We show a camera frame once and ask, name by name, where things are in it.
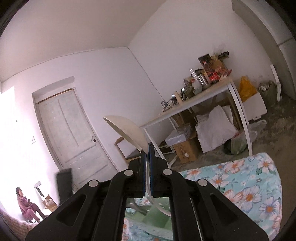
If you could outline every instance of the white plastic bag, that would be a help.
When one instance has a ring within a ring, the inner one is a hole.
[[[195,128],[203,153],[214,150],[237,133],[237,129],[229,122],[225,111],[219,105]]]
[[[232,116],[230,105],[222,106],[222,109],[224,110],[230,123],[233,124],[233,116]],[[206,121],[209,118],[209,113],[206,113],[204,115],[196,115],[196,118],[198,123]]]

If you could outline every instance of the white door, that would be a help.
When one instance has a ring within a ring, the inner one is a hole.
[[[38,103],[38,107],[50,145],[63,168],[72,168],[73,182],[78,188],[91,179],[102,182],[117,173],[73,89]]]

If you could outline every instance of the door frame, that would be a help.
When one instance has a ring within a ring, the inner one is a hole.
[[[66,92],[66,91],[69,91],[69,90],[74,90],[74,93],[76,95],[76,98],[78,100],[78,103],[80,105],[80,108],[82,109],[82,112],[83,112],[83,114],[84,114],[84,116],[85,116],[85,118],[86,118],[86,120],[87,120],[87,122],[88,122],[88,124],[89,124],[89,126],[91,128],[91,130],[93,131],[95,138],[98,140],[99,144],[103,148],[103,150],[106,153],[107,157],[109,158],[111,164],[114,166],[114,168],[117,170],[117,172],[119,172],[117,166],[113,163],[113,161],[112,161],[111,157],[109,156],[108,152],[106,151],[106,149],[102,145],[101,140],[98,138],[96,132],[94,131],[92,125],[90,124],[89,119],[88,119],[88,116],[87,116],[87,114],[85,113],[85,111],[84,111],[84,109],[82,107],[82,104],[81,104],[81,102],[80,102],[80,100],[78,98],[78,95],[77,95],[77,90],[74,87],[74,84],[73,83],[68,84],[66,86],[63,86],[63,87],[60,87],[60,88],[55,89],[53,91],[49,91],[48,93],[46,93],[44,95],[41,95],[41,96],[39,96],[37,98],[33,97],[34,108],[35,108],[35,112],[36,112],[36,117],[37,117],[37,120],[38,120],[38,124],[39,124],[40,130],[41,130],[42,136],[44,138],[45,144],[46,144],[46,146],[47,146],[47,148],[48,148],[48,150],[49,150],[49,152],[50,152],[50,154],[51,154],[51,156],[52,156],[52,158],[53,158],[56,166],[58,167],[58,169],[60,171],[64,169],[63,166],[62,166],[62,164],[61,164],[61,162],[60,162],[60,160],[58,159],[58,156],[56,155],[56,153],[55,153],[52,145],[50,144],[49,138],[47,136],[47,133],[45,131],[45,127],[44,127],[44,124],[43,124],[43,121],[42,121],[42,118],[41,118],[41,114],[40,114],[40,110],[39,110],[39,107],[38,107],[38,103],[40,103],[41,101],[44,101],[46,99],[49,99],[51,97],[54,97],[54,96],[56,96],[58,94],[62,94],[62,93]]]

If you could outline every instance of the white table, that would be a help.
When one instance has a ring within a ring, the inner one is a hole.
[[[148,133],[147,131],[147,127],[152,126],[158,122],[161,122],[167,118],[169,118],[171,124],[173,125],[174,128],[175,125],[171,119],[171,117],[175,114],[178,114],[180,112],[182,112],[183,110],[186,110],[192,106],[195,106],[205,100],[208,100],[222,92],[225,92],[229,90],[235,105],[238,109],[239,112],[239,116],[242,120],[242,125],[246,134],[246,139],[247,139],[247,144],[248,144],[248,149],[249,149],[249,156],[253,155],[253,151],[252,151],[252,142],[250,140],[250,136],[249,136],[249,132],[248,132],[248,125],[249,125],[249,121],[247,119],[247,115],[244,109],[244,105],[242,103],[242,100],[239,96],[239,93],[232,81],[232,76],[228,76],[227,78],[225,78],[224,80],[218,82],[217,84],[209,87],[208,89],[204,90],[203,92],[199,93],[198,95],[184,101],[182,104],[178,104],[173,106],[173,108],[162,112],[158,117],[148,121],[147,123],[143,124],[142,127],[144,129],[144,131],[146,132],[147,136],[149,137],[149,139],[151,140],[151,142],[153,143],[155,149],[157,150],[157,152],[159,153],[160,157],[162,159],[165,159],[164,155],[162,154],[162,152],[160,151],[160,149],[158,148],[158,145],[156,144],[156,142],[154,141],[154,139],[152,138],[152,136]],[[171,161],[170,163],[168,163],[168,166],[171,167],[171,165],[173,164],[173,162],[176,160],[176,158],[173,159],[173,161]]]

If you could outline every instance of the light switch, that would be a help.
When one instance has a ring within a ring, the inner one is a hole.
[[[35,138],[33,137],[32,139],[31,139],[31,144],[33,144],[33,143],[35,143],[36,141],[35,141]]]

